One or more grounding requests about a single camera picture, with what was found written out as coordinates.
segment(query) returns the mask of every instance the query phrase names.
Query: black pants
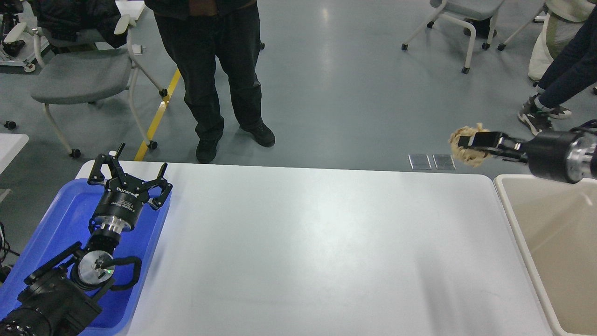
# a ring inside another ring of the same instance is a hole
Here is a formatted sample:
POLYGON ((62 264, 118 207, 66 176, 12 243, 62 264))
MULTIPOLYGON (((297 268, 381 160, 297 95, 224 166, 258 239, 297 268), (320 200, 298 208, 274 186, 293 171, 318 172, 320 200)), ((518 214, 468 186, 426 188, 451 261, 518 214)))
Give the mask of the black pants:
POLYGON ((539 102, 554 108, 596 81, 597 7, 541 78, 539 102))
POLYGON ((257 4, 223 17, 177 20, 155 16, 166 52, 184 80, 184 101, 201 139, 217 139, 224 129, 216 92, 216 56, 228 74, 232 108, 241 128, 261 123, 261 84, 255 74, 261 39, 257 4))

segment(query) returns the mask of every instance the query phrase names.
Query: gray floor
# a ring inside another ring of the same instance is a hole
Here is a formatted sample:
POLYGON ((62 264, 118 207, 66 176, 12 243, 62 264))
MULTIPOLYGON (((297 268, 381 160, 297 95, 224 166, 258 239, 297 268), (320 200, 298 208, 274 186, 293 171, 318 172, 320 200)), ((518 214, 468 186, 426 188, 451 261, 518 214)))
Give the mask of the gray floor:
MULTIPOLYGON (((259 0, 266 48, 257 74, 263 86, 263 117, 276 134, 276 145, 262 148, 238 128, 226 75, 219 70, 216 81, 226 127, 213 163, 412 171, 408 154, 449 154, 450 134, 465 125, 483 122, 491 130, 530 139, 515 112, 534 92, 527 68, 541 27, 526 28, 502 52, 496 46, 540 4, 541 0, 506 0, 494 45, 482 51, 478 39, 470 73, 463 75, 467 37, 462 28, 441 19, 417 36, 407 52, 401 51, 402 41, 432 11, 425 0, 259 0)), ((146 47, 141 62, 167 86, 176 67, 161 45, 149 10, 135 33, 135 42, 146 47)), ((64 154, 41 105, 29 96, 39 70, 28 75, 19 69, 0 71, 0 120, 19 125, 0 132, 30 137, 0 175, 0 189, 13 191, 0 204, 0 220, 13 249, 22 251, 56 192, 82 163, 121 142, 127 143, 121 160, 132 160, 141 138, 128 112, 126 93, 96 105, 55 106, 56 119, 83 152, 73 160, 64 154)), ((194 120, 183 91, 180 82, 155 136, 159 148, 148 152, 146 161, 196 162, 194 120)), ((148 127, 160 100, 143 76, 136 99, 148 127)), ((593 118, 595 102, 589 90, 572 98, 567 107, 573 117, 555 122, 556 129, 593 118)), ((456 166, 453 173, 490 178, 528 173, 522 165, 499 160, 476 169, 456 166)))

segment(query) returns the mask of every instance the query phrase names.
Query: beige bin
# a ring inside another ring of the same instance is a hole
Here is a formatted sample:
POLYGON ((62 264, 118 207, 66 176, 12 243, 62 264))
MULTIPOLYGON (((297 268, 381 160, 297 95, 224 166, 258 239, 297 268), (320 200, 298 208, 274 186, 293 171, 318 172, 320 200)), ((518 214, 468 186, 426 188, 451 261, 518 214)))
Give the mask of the beige bin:
POLYGON ((597 181, 494 180, 555 335, 597 335, 597 181))

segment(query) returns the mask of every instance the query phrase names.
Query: plastic bin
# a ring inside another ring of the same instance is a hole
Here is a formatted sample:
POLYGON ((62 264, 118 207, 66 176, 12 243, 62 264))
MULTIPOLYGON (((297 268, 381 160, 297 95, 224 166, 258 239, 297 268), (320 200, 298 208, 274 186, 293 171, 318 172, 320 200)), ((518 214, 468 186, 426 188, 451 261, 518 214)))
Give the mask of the plastic bin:
POLYGON ((597 335, 597 181, 494 183, 555 335, 597 335))
MULTIPOLYGON (((85 246, 90 236, 87 228, 89 218, 103 191, 101 186, 88 185, 86 179, 70 181, 60 189, 0 288, 0 319, 20 305, 17 296, 26 287, 23 280, 27 276, 73 243, 79 241, 85 246)), ((150 193, 152 197, 159 193, 159 189, 152 191, 155 191, 150 193)), ((112 336, 132 318, 169 206, 170 197, 157 211, 146 204, 135 230, 122 233, 114 257, 135 255, 141 258, 139 282, 126 291, 109 291, 104 295, 99 301, 102 313, 80 335, 112 336)), ((116 267, 116 284, 128 283, 132 273, 132 265, 116 267)))

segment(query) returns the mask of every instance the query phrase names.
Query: jacket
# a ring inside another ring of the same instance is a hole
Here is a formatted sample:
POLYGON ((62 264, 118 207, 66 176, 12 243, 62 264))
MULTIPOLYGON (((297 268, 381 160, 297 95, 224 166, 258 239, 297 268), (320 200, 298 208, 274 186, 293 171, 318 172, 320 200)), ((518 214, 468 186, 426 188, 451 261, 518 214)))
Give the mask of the jacket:
POLYGON ((81 29, 94 28, 114 48, 127 41, 127 34, 114 35, 121 17, 114 0, 35 0, 31 7, 38 26, 55 39, 74 42, 81 29))
MULTIPOLYGON (((224 16, 248 4, 251 0, 216 0, 218 15, 224 16)), ((186 20, 189 16, 189 0, 145 0, 145 6, 162 16, 186 20)))

